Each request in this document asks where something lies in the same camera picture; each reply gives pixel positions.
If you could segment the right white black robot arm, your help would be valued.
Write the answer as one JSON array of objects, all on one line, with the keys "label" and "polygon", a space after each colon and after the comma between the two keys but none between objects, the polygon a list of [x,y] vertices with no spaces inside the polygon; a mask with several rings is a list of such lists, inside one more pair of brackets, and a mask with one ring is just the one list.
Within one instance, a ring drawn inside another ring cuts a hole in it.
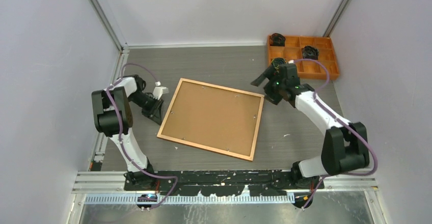
[{"label": "right white black robot arm", "polygon": [[352,123],[339,116],[318,96],[307,83],[301,83],[294,63],[268,66],[253,86],[263,87],[265,99],[274,105],[285,100],[309,118],[324,135],[319,156],[297,161],[291,168],[291,183],[305,188],[311,178],[334,176],[362,169],[370,164],[367,131],[364,124]]}]

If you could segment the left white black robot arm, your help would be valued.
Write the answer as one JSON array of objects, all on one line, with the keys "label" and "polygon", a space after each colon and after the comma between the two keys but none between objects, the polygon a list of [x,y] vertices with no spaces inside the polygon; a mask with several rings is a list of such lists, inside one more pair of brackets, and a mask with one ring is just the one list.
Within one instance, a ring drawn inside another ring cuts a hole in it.
[{"label": "left white black robot arm", "polygon": [[157,177],[134,136],[130,104],[136,104],[144,117],[161,125],[162,96],[169,90],[160,81],[155,82],[151,93],[145,92],[145,87],[146,82],[138,75],[120,77],[108,88],[92,92],[91,99],[96,130],[115,143],[126,162],[126,183],[151,190]]}]

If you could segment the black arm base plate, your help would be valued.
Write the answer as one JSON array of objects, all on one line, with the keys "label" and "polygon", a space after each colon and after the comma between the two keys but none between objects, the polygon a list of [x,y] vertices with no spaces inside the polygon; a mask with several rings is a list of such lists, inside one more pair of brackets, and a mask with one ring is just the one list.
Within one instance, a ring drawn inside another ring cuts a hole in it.
[{"label": "black arm base plate", "polygon": [[280,196],[288,190],[312,191],[318,177],[298,179],[285,170],[158,171],[152,177],[127,172],[126,191],[153,191],[170,196],[239,196],[247,190],[252,197]]}]

